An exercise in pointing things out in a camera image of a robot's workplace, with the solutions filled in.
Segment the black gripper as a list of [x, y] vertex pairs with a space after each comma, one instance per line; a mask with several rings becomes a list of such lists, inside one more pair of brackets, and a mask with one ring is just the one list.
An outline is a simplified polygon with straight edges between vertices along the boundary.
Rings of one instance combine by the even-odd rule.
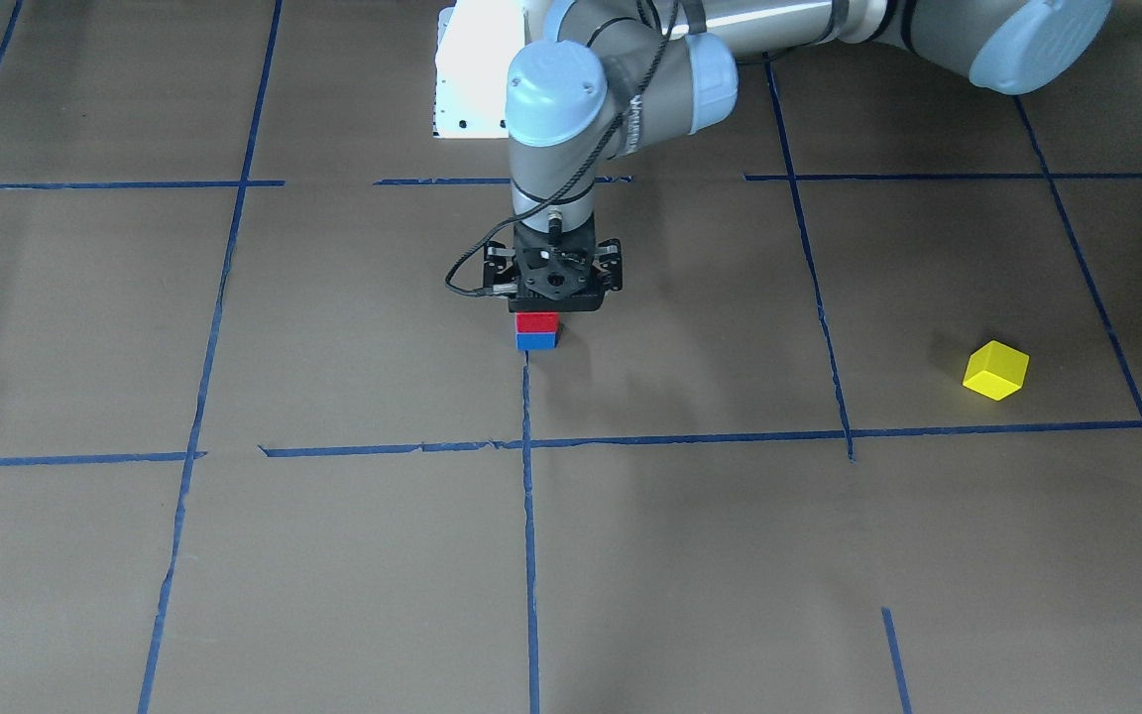
[[542, 232], [518, 223], [514, 227], [515, 249], [526, 267], [545, 267], [553, 260], [566, 266], [589, 266], [597, 252], [597, 222], [586, 220], [584, 225]]

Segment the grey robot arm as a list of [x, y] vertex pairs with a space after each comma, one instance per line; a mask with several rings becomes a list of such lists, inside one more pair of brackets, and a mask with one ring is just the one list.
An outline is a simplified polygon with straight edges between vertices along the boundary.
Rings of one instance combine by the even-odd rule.
[[1006, 95], [1077, 61], [1109, 1], [557, 1], [510, 62], [517, 260], [562, 271], [594, 260], [592, 182], [603, 160], [724, 121], [738, 62], [793, 47], [879, 42]]

